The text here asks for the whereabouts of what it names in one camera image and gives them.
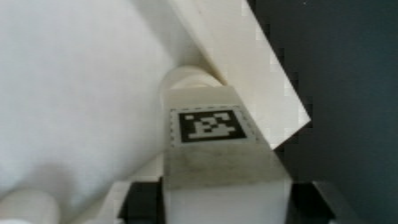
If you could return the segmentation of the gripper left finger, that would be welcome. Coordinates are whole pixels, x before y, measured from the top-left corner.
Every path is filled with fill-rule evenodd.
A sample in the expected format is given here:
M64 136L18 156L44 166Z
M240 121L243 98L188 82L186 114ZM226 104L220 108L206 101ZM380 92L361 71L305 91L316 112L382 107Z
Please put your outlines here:
M114 183L87 224L165 224L162 180Z

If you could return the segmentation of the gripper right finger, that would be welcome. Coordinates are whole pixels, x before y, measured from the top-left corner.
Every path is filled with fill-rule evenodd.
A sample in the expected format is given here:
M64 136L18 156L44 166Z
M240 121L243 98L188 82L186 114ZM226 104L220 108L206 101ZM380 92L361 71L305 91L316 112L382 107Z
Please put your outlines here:
M327 182L295 182L286 224L362 224L345 197Z

